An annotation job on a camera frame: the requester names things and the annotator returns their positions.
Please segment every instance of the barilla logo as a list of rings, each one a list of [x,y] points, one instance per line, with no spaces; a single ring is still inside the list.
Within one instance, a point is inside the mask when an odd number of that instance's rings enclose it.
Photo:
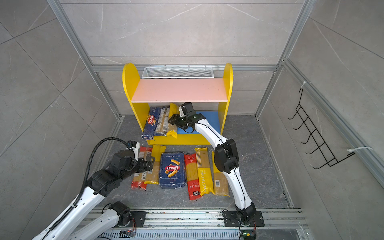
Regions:
[[[179,169],[180,169],[180,166],[174,166],[174,165],[166,166],[167,171],[174,171],[174,170],[179,170]]]
[[[148,119],[148,123],[149,123],[150,125],[155,124],[155,123],[156,123],[155,116],[151,115],[151,116],[149,117],[149,119]]]

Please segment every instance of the black mounting plate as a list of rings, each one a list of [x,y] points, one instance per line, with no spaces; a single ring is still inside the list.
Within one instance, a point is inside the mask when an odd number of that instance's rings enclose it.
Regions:
[[[224,216],[224,225],[226,227],[239,227],[240,223],[236,215],[236,211],[223,211]],[[256,211],[255,216],[252,218],[252,221],[250,222],[250,226],[254,226],[253,222],[255,222],[257,227],[263,227],[264,224],[264,218],[263,214],[260,211]]]
[[[133,218],[135,219],[135,227],[144,227],[145,216],[147,212],[131,211],[131,219],[126,227],[133,228]]]

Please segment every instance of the black wire rack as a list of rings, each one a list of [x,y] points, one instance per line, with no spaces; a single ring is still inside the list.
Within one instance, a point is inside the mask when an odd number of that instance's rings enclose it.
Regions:
[[[293,115],[293,117],[291,118],[288,118],[289,120],[292,120],[296,115],[298,115],[301,119],[301,121],[303,122],[298,128],[293,128],[294,130],[298,130],[300,129],[302,126],[305,126],[309,132],[309,136],[308,136],[308,139],[306,142],[301,142],[302,144],[307,144],[308,141],[310,140],[310,138],[312,137],[312,139],[314,140],[314,142],[316,143],[317,145],[317,148],[315,150],[313,150],[312,152],[306,152],[306,154],[312,154],[314,153],[316,150],[319,150],[322,154],[322,156],[324,157],[324,160],[325,160],[325,163],[323,165],[321,165],[320,167],[313,167],[314,169],[320,169],[322,167],[324,167],[325,165],[328,165],[330,167],[332,167],[333,165],[335,164],[338,164],[342,161],[344,161],[345,159],[353,156],[355,153],[354,152],[351,152],[349,153],[345,158],[343,158],[342,160],[338,160],[335,155],[333,154],[332,150],[329,148],[328,144],[326,143],[326,141],[324,140],[323,136],[321,135],[321,133],[319,132],[319,130],[317,129],[317,127],[315,126],[315,124],[313,124],[313,121],[311,120],[311,118],[308,116],[308,114],[306,113],[306,111],[304,110],[304,108],[302,107],[302,105],[300,104],[301,102],[301,97],[303,96],[303,89],[301,88],[299,90],[299,94],[300,94],[300,100],[299,100],[299,104],[297,105],[297,107],[295,108],[296,112],[295,114]],[[314,126],[314,130],[311,131],[310,128],[308,127],[308,123],[311,123],[313,126]],[[318,141],[316,141],[315,137],[314,137],[314,134],[318,134],[320,136],[320,140],[318,139]],[[325,156],[324,154],[324,151],[328,149],[329,153],[330,153],[330,157],[328,157],[330,160],[327,160],[327,157]]]

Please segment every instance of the gray tile wall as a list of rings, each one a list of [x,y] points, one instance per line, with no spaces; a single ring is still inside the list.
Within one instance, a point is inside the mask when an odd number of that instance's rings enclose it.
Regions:
[[[303,1],[61,2],[94,64],[276,64]],[[255,113],[271,76],[258,74],[234,73],[229,114]],[[121,74],[100,75],[121,114],[132,114]]]
[[[380,239],[384,189],[355,155],[332,167],[325,163],[316,144],[295,114],[300,84],[283,70],[264,108],[260,121],[295,207],[303,209],[316,239]],[[301,105],[338,160],[347,156],[348,144],[328,119],[303,93]]]
[[[383,1],[319,0],[290,56],[384,159]]]
[[[45,0],[0,2],[0,63],[0,238],[29,240],[116,119]]]

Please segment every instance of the pink shelf board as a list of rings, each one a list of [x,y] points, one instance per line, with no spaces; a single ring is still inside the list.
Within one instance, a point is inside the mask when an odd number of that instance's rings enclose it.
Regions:
[[[227,102],[222,78],[141,79],[133,103]]]

